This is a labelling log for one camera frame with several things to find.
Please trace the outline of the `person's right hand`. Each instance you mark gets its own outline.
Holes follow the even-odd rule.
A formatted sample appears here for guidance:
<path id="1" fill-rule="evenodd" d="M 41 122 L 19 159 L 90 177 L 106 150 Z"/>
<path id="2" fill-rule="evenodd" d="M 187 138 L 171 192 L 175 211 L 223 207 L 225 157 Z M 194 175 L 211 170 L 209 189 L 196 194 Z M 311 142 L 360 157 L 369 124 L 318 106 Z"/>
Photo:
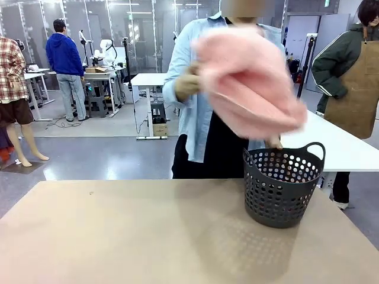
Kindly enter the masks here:
<path id="1" fill-rule="evenodd" d="M 190 96 L 196 95 L 201 90 L 199 67 L 199 62 L 192 62 L 185 72 L 175 80 L 174 91 L 179 102 L 185 102 Z"/>

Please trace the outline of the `person's left hand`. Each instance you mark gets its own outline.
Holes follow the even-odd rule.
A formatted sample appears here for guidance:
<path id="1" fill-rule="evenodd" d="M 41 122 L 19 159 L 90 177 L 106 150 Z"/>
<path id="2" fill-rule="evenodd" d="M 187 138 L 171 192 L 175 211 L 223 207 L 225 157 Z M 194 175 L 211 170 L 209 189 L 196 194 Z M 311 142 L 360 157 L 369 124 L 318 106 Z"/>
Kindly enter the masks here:
<path id="1" fill-rule="evenodd" d="M 264 140 L 265 147 L 271 149 L 282 149 L 281 136 L 274 135 Z"/>

